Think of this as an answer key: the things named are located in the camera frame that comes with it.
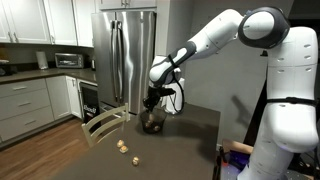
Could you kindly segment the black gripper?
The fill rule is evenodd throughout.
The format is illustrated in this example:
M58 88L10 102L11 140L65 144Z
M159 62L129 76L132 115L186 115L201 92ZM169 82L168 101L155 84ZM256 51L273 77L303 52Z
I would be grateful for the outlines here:
M161 97L173 95L174 93L175 91L172 88L149 87L147 97L143 99L146 112L152 112Z

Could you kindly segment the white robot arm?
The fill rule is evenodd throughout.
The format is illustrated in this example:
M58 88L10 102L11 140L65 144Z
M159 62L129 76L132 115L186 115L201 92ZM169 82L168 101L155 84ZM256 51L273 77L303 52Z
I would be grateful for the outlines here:
M318 145L315 80L318 64L316 32L292 27L281 9L261 7L241 15L227 9L167 56L154 59L144 107L152 111L164 86L188 59L210 56L238 38L244 45L267 52L266 105L249 162L237 180L284 180L296 153Z

